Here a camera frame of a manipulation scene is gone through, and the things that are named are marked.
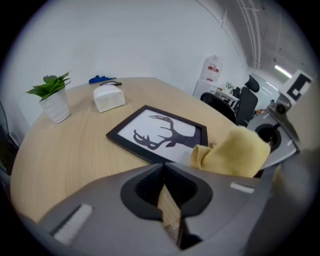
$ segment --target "picture frame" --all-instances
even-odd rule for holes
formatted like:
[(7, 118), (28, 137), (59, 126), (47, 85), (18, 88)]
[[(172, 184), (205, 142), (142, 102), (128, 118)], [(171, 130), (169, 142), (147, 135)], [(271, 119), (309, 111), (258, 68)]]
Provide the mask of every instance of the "picture frame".
[[(142, 120), (141, 126), (144, 130), (150, 129), (153, 133), (155, 130), (154, 126), (158, 126), (159, 124), (160, 132), (166, 133), (166, 136), (163, 134), (157, 135), (161, 141), (153, 142), (153, 139), (150, 139), (149, 135), (139, 134), (136, 128), (130, 127), (137, 125), (138, 120)], [(151, 123), (152, 125), (156, 124), (148, 126), (146, 122), (150, 120), (153, 122)], [(189, 132), (189, 136), (180, 134), (176, 131), (177, 128), (180, 128), (180, 132)], [(191, 152), (195, 145), (208, 146), (206, 126), (148, 105), (144, 105), (128, 116), (109, 131), (106, 137), (150, 164), (164, 162), (180, 164), (188, 162), (189, 164)]]

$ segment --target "wooden table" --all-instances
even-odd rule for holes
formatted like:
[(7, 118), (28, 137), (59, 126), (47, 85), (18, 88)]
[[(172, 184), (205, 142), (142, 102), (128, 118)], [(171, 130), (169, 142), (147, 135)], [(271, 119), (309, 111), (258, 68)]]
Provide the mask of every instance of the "wooden table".
[[(38, 222), (50, 208), (88, 183), (147, 162), (106, 138), (117, 124), (149, 105), (207, 127), (208, 141), (218, 143), (235, 125), (202, 101), (155, 78), (117, 79), (125, 105), (99, 113), (94, 102), (96, 84), (67, 91), (70, 116), (54, 124), (42, 113), (23, 140), (11, 176), (11, 200), (16, 210)], [(179, 217), (168, 190), (159, 206), (164, 225)]]

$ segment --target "black picture frame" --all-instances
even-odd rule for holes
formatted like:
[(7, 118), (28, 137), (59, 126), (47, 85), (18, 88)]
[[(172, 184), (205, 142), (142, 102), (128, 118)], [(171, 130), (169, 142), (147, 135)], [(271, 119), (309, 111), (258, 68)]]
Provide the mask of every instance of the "black picture frame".
[(116, 127), (114, 127), (111, 131), (109, 131), (106, 134), (106, 137), (112, 141), (113, 143), (117, 144), (118, 146), (122, 147), (123, 149), (129, 151), (130, 153), (134, 154), (135, 156), (147, 161), (150, 164), (158, 164), (158, 163), (165, 163), (165, 162), (173, 162), (172, 160), (169, 160), (165, 157), (162, 157), (156, 153), (153, 153), (129, 140), (126, 138), (118, 135), (118, 132), (120, 132), (124, 127), (126, 127), (132, 120), (134, 120), (137, 116), (139, 116), (143, 111), (150, 110), (159, 113), (160, 115), (165, 115), (170, 118), (179, 120), (181, 122), (184, 122), (186, 124), (195, 126), (196, 128), (200, 129), (201, 132), (201, 142), (200, 145), (208, 146), (208, 134), (207, 134), (207, 127), (196, 123), (194, 121), (185, 119), (183, 117), (180, 117), (178, 115), (163, 111), (161, 109), (144, 105), (140, 109), (138, 109), (136, 112), (131, 114), (129, 117), (127, 117), (125, 120), (123, 120), (121, 123), (119, 123)]

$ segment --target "white pot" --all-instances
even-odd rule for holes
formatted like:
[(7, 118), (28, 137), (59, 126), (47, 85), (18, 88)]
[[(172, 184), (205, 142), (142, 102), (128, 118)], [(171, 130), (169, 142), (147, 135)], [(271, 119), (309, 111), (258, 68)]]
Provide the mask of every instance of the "white pot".
[(44, 112), (56, 124), (61, 123), (70, 115), (70, 109), (67, 101), (66, 89), (52, 94), (50, 97), (40, 101), (40, 105)]

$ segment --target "ceiling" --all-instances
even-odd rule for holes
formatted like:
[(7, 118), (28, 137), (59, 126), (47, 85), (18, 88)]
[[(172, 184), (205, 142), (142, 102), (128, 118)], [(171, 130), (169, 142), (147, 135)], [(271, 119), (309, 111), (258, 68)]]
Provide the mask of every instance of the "ceiling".
[[(221, 8), (227, 9), (227, 19), (238, 34), (249, 67), (262, 69), (282, 82), (285, 82), (288, 77), (276, 70), (275, 65), (291, 74), (299, 69), (311, 77), (316, 76), (319, 71), (316, 54), (299, 26), (278, 3), (273, 0), (215, 1)], [(250, 28), (250, 19), (253, 28), (251, 37), (255, 41), (256, 54), (254, 54), (254, 44), (250, 40), (244, 18), (246, 12), (248, 27)], [(260, 38), (260, 60), (258, 37)]]

